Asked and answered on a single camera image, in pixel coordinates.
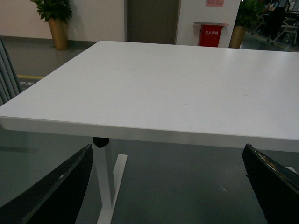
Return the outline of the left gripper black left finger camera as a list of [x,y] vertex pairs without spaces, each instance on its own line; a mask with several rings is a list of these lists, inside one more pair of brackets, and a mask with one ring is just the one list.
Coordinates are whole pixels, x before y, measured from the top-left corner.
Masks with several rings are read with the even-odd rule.
[[87,145],[0,208],[2,224],[73,224],[81,209],[93,166]]

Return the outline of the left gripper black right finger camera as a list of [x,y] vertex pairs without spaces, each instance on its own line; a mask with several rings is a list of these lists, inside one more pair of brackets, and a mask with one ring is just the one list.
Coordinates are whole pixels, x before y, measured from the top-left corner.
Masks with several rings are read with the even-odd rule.
[[242,159],[252,189],[269,224],[299,222],[299,175],[246,144]]

